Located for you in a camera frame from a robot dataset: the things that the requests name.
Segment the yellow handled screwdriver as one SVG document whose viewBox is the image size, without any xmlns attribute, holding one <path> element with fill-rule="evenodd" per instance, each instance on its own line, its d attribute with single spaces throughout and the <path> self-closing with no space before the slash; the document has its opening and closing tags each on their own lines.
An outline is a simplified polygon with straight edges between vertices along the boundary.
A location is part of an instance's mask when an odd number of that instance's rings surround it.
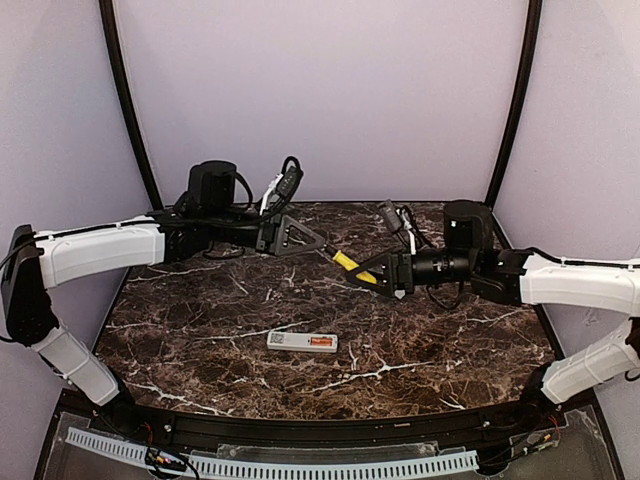
<svg viewBox="0 0 640 480">
<path fill-rule="evenodd" d="M 318 253 L 329 261 L 339 265 L 345 272 L 353 272 L 360 267 L 354 259 L 333 245 L 323 245 L 318 249 Z M 351 283 L 360 282 L 368 286 L 376 285 L 378 283 L 378 279 L 366 270 L 359 271 L 354 275 L 351 275 L 347 280 Z"/>
</svg>

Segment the white remote control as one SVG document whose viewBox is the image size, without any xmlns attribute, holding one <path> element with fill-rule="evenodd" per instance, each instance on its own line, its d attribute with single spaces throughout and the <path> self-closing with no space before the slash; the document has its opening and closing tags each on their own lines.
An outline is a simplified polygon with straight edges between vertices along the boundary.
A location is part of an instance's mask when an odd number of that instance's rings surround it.
<svg viewBox="0 0 640 480">
<path fill-rule="evenodd" d="M 311 346 L 310 340 L 312 336 L 333 337 L 335 339 L 334 346 L 329 348 Z M 271 331 L 267 337 L 267 348 L 277 351 L 336 353 L 338 350 L 338 337 L 333 334 Z"/>
</svg>

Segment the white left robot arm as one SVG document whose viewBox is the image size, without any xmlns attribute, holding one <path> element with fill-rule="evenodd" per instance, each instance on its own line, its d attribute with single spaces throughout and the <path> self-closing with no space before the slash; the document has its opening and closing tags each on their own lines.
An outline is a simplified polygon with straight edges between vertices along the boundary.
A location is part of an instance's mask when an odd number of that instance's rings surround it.
<svg viewBox="0 0 640 480">
<path fill-rule="evenodd" d="M 191 168 L 171 206 L 71 230 L 17 227 L 1 262 L 2 341 L 36 352 L 98 407 L 131 403 L 123 381 L 56 316 L 50 290 L 130 267 L 211 257 L 217 243 L 275 257 L 320 248 L 323 237 L 285 212 L 302 178 L 299 160 L 289 156 L 260 199 L 239 205 L 235 187 L 245 178 L 235 164 L 210 160 Z"/>
</svg>

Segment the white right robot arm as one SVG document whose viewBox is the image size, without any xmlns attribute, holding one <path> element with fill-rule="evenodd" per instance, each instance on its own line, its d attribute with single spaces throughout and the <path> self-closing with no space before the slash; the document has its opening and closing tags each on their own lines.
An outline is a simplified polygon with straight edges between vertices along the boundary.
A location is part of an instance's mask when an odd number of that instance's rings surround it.
<svg viewBox="0 0 640 480">
<path fill-rule="evenodd" d="M 568 358 L 537 368 L 521 394 L 539 409 L 639 367 L 639 262 L 554 257 L 538 248 L 494 246 L 490 209 L 470 200 L 443 208 L 441 249 L 386 251 L 349 270 L 349 282 L 403 298 L 418 286 L 468 283 L 479 297 L 503 305 L 574 305 L 610 310 L 626 320 Z"/>
</svg>

